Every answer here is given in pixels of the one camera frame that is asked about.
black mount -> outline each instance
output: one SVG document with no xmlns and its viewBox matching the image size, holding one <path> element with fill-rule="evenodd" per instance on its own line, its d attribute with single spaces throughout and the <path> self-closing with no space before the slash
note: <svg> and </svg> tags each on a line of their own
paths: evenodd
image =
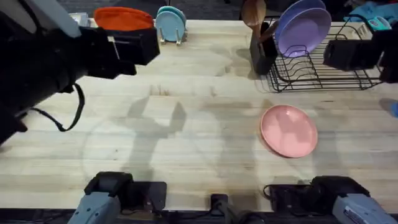
<svg viewBox="0 0 398 224">
<path fill-rule="evenodd" d="M 108 192 L 118 196 L 121 208 L 129 210 L 160 211 L 165 207 L 165 182 L 134 182 L 132 175 L 123 172 L 100 172 L 86 186 L 86 195 Z"/>
<path fill-rule="evenodd" d="M 310 185 L 269 185 L 269 193 L 274 212 L 295 216 L 331 214 L 336 198 L 347 194 L 370 197 L 369 192 L 355 180 L 340 176 L 318 176 Z"/>
</svg>

black wire dish rack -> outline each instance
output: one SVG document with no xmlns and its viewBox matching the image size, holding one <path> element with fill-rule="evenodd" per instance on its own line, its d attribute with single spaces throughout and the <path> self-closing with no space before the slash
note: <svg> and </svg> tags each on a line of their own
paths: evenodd
<svg viewBox="0 0 398 224">
<path fill-rule="evenodd" d="M 350 24 L 353 17 L 360 18 L 363 22 Z M 266 17 L 266 22 L 271 24 L 279 17 Z M 359 15 L 350 15 L 346 22 L 333 23 L 325 40 L 312 52 L 307 52 L 300 57 L 285 57 L 277 52 L 275 57 L 265 58 L 263 64 L 268 63 L 267 73 L 260 73 L 261 79 L 266 76 L 271 89 L 276 92 L 307 91 L 307 90 L 365 90 L 381 83 L 379 76 L 381 69 L 376 66 L 371 70 L 342 71 L 323 64 L 323 54 L 330 40 L 371 39 L 373 29 L 367 20 Z M 270 39 L 271 44 L 278 49 L 277 42 Z"/>
</svg>

blue object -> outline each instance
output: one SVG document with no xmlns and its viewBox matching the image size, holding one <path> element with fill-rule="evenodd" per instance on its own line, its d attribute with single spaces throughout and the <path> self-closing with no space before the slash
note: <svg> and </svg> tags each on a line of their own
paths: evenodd
<svg viewBox="0 0 398 224">
<path fill-rule="evenodd" d="M 160 13 L 166 12 L 166 11 L 167 12 L 173 12 L 176 15 L 178 15 L 181 18 L 181 20 L 184 22 L 184 25 L 187 23 L 187 18 L 185 17 L 185 14 L 181 10 L 179 10 L 176 7 L 173 7 L 173 6 L 160 7 L 160 9 L 157 11 L 157 14 L 159 15 Z"/>
<path fill-rule="evenodd" d="M 162 29 L 163 38 L 171 42 L 181 40 L 185 32 L 182 19 L 169 11 L 164 11 L 157 15 L 155 26 L 158 30 Z"/>
<path fill-rule="evenodd" d="M 282 33 L 283 29 L 285 29 L 285 26 L 298 14 L 300 14 L 303 11 L 306 11 L 307 9 L 311 8 L 322 8 L 326 9 L 325 3 L 321 0 L 301 0 L 293 5 L 291 5 L 289 8 L 285 10 L 283 15 L 279 18 L 279 25 L 278 28 L 275 31 L 275 39 L 278 41 L 280 33 Z"/>
<path fill-rule="evenodd" d="M 381 16 L 376 16 L 374 19 L 368 20 L 369 25 L 374 29 L 374 30 L 389 30 L 392 29 L 390 23 L 388 21 L 381 17 Z"/>
<path fill-rule="evenodd" d="M 388 23 L 392 24 L 394 21 L 398 21 L 398 3 L 378 5 L 375 2 L 367 2 L 354 9 L 350 14 L 358 14 L 365 17 L 367 20 L 374 19 L 376 16 L 381 16 L 385 18 Z M 362 20 L 357 17 L 345 17 L 344 20 L 362 22 Z"/>
<path fill-rule="evenodd" d="M 391 113 L 398 118 L 398 103 L 391 104 Z"/>
</svg>

utensil holder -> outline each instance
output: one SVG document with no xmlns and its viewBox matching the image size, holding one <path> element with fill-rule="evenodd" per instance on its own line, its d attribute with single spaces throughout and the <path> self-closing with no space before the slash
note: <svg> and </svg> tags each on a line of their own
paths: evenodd
<svg viewBox="0 0 398 224">
<path fill-rule="evenodd" d="M 261 33 L 269 28 L 268 22 L 263 22 L 261 26 Z M 250 42 L 250 54 L 254 71 L 258 75 L 267 75 L 272 65 L 278 56 L 278 51 L 272 37 L 268 38 L 263 43 L 258 42 L 259 38 L 252 33 Z"/>
</svg>

orange lid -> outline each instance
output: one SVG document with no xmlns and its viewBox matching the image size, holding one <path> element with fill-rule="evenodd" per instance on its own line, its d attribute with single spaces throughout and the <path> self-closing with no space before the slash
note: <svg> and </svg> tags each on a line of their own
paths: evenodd
<svg viewBox="0 0 398 224">
<path fill-rule="evenodd" d="M 94 20 L 106 30 L 133 31 L 154 27 L 148 13 L 125 7 L 103 7 L 94 12 Z"/>
</svg>

